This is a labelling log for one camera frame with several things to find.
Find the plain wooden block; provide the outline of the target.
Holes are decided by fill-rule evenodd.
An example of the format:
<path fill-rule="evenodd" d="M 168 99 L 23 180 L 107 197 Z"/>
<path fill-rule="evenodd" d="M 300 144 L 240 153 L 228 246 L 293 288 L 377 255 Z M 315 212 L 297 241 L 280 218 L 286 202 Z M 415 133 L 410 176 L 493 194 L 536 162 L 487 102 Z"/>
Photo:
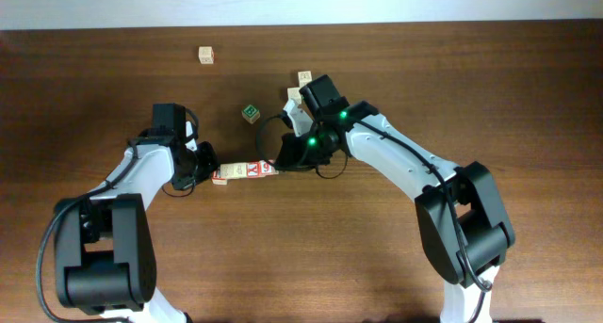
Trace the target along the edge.
<path fill-rule="evenodd" d="M 215 62 L 215 55 L 211 46 L 200 46 L 198 48 L 198 59 L 202 65 L 211 65 Z"/>
<path fill-rule="evenodd" d="M 239 175 L 238 163 L 220 165 L 220 178 L 225 180 L 236 179 Z"/>

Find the blue bird picture block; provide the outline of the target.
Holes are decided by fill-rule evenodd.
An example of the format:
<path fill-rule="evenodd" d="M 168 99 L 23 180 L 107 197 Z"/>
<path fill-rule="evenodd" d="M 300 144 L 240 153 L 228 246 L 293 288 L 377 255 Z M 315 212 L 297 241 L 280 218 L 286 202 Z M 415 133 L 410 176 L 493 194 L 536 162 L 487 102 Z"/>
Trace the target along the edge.
<path fill-rule="evenodd" d="M 279 171 L 271 165 L 271 161 L 260 160 L 260 174 L 262 176 L 276 175 Z"/>

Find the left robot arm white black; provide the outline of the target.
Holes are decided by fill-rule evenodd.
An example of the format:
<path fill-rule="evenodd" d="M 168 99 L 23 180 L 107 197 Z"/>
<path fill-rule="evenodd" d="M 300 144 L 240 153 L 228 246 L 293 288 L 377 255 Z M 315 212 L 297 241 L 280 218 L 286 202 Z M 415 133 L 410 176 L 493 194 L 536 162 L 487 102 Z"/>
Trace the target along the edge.
<path fill-rule="evenodd" d="M 218 168 L 198 118 L 155 104 L 152 124 L 130 139 L 122 162 L 91 191 L 59 201 L 40 251 L 54 244 L 57 299 L 88 322 L 188 322 L 156 286 L 146 210 L 165 185 L 186 197 Z"/>

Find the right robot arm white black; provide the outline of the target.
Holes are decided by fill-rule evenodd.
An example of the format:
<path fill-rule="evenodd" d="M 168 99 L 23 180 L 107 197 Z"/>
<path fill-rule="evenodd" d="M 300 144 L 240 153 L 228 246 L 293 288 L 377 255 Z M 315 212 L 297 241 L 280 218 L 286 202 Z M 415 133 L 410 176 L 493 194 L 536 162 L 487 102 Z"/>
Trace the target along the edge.
<path fill-rule="evenodd" d="M 289 131 L 274 167 L 317 170 L 336 152 L 371 166 L 416 207 L 424 253 L 444 282 L 440 321 L 492 321 L 493 283 L 515 233 L 489 169 L 479 162 L 461 167 L 423 149 L 377 107 L 350 104 L 327 75 L 300 95 L 276 116 Z"/>

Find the wooden block below upper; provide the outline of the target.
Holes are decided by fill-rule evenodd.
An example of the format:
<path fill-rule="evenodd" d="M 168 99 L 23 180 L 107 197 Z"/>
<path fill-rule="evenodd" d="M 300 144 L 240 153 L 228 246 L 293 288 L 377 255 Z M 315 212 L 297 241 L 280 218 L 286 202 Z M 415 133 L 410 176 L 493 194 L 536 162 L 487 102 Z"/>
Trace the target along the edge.
<path fill-rule="evenodd" d="M 288 88 L 286 91 L 287 91 L 287 98 L 289 100 L 294 101 L 297 105 L 302 104 L 302 96 L 301 96 L 299 87 Z"/>

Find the green B wooden block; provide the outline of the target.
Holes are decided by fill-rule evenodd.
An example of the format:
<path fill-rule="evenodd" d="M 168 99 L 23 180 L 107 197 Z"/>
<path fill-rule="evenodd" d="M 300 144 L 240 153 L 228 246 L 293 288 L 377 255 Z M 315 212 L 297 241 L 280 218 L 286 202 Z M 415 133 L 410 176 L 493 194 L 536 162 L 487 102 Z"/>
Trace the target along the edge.
<path fill-rule="evenodd" d="M 254 124 L 261 117 L 259 109 L 254 105 L 245 106 L 241 110 L 241 114 L 249 124 Z"/>

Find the wooden block upper middle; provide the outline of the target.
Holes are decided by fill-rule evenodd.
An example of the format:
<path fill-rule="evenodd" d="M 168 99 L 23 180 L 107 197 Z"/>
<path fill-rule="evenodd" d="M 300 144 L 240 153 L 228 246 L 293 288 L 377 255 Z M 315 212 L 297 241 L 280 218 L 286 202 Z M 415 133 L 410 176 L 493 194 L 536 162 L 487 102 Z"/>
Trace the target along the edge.
<path fill-rule="evenodd" d="M 307 85 L 312 80 L 312 73 L 310 71 L 298 72 L 298 82 L 300 87 Z"/>

